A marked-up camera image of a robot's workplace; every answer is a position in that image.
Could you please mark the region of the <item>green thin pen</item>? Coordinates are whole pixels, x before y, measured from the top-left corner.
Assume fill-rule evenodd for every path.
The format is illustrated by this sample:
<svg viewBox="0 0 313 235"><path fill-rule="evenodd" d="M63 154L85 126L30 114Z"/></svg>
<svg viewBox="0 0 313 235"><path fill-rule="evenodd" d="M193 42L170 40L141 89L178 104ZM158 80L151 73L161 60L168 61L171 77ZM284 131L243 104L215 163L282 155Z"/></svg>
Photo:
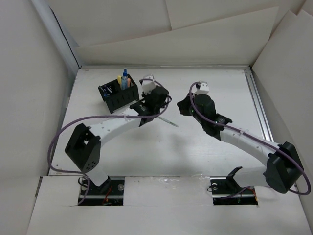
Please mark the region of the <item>green thin pen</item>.
<svg viewBox="0 0 313 235"><path fill-rule="evenodd" d="M168 123L168 124L170 124L170 125L172 125L172 126L174 126L174 127L177 127L177 128L179 127L177 124L175 124L175 123L171 122L170 120L165 119L165 118L163 118L161 116L158 116L157 118L162 120L162 121L164 121L164 122L166 122L166 123Z"/></svg>

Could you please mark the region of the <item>orange capped glue stick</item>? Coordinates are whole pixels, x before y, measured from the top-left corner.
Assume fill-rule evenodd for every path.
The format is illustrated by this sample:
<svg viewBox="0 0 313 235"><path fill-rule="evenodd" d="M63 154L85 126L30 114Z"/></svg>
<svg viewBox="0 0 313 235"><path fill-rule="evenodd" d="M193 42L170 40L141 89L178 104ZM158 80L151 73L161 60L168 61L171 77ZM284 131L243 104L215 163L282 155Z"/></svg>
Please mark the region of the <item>orange capped glue stick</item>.
<svg viewBox="0 0 313 235"><path fill-rule="evenodd" d="M126 88L131 87L131 79L130 78L127 79L126 85L127 85Z"/></svg>

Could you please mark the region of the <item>clear blue spray bottle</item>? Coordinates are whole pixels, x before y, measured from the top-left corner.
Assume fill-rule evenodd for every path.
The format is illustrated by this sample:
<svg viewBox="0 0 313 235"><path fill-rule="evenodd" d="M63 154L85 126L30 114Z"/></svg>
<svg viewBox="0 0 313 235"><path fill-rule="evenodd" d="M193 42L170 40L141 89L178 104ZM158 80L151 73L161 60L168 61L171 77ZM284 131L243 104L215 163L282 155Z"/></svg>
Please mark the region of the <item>clear blue spray bottle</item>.
<svg viewBox="0 0 313 235"><path fill-rule="evenodd" d="M121 86L122 90L127 89L126 88L127 79L128 79L128 71L127 71L127 68L124 68L123 75L122 75L122 86Z"/></svg>

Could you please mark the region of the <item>yellow highlighter marker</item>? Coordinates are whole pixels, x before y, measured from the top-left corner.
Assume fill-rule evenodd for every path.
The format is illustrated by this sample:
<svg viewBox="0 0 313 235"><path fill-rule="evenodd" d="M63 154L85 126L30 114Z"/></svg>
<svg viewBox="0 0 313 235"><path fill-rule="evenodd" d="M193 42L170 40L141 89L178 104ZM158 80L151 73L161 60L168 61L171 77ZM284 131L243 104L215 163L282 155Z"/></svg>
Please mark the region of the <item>yellow highlighter marker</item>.
<svg viewBox="0 0 313 235"><path fill-rule="evenodd" d="M119 86L122 86L122 77L121 76L117 77L117 81L118 81Z"/></svg>

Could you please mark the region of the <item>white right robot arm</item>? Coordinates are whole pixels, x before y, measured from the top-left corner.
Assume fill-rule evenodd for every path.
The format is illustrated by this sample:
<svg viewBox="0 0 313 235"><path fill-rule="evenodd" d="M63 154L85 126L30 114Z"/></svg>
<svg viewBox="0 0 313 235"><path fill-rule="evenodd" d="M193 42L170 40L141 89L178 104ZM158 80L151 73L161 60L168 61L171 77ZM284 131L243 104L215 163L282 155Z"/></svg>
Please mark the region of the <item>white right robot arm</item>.
<svg viewBox="0 0 313 235"><path fill-rule="evenodd" d="M293 144L266 141L235 126L230 118L217 113L210 96L189 94L177 106L181 115L192 116L206 134L237 147L262 164L261 167L250 169L242 166L234 168L224 178L230 192L238 193L249 187L264 186L285 194L300 176L306 175Z"/></svg>

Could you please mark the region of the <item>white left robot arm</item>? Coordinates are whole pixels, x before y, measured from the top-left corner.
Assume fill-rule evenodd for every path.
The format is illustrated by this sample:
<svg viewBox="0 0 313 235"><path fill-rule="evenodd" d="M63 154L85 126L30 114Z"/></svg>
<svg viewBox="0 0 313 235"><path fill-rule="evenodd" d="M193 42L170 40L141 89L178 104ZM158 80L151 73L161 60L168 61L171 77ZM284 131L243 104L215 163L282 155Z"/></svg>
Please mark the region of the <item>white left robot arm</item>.
<svg viewBox="0 0 313 235"><path fill-rule="evenodd" d="M66 147L65 153L87 175L92 188L98 194L104 194L109 189L110 177L99 166L101 147L113 138L152 121L160 114L170 99L169 91L156 86L143 98L127 108L121 115L99 124L75 127Z"/></svg>

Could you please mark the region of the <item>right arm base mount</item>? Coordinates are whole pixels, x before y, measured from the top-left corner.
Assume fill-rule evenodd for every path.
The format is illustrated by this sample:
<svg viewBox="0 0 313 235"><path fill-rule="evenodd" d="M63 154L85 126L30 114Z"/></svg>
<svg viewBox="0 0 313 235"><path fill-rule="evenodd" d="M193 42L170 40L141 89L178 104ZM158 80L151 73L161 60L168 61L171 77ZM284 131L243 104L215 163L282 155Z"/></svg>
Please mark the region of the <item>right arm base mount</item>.
<svg viewBox="0 0 313 235"><path fill-rule="evenodd" d="M255 189L240 187L234 179L236 173L241 169L241 166L237 167L227 176L210 177L207 192L212 194L214 206L258 205Z"/></svg>

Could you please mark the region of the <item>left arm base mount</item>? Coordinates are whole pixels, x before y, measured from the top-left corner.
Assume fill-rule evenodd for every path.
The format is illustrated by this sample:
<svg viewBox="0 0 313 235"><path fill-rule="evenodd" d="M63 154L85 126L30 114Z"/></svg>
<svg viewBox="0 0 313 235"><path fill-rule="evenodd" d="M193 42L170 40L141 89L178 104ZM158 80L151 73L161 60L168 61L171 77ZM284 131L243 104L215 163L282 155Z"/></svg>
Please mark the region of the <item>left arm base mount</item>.
<svg viewBox="0 0 313 235"><path fill-rule="evenodd" d="M111 177L103 186L79 177L78 206L123 206L125 177Z"/></svg>

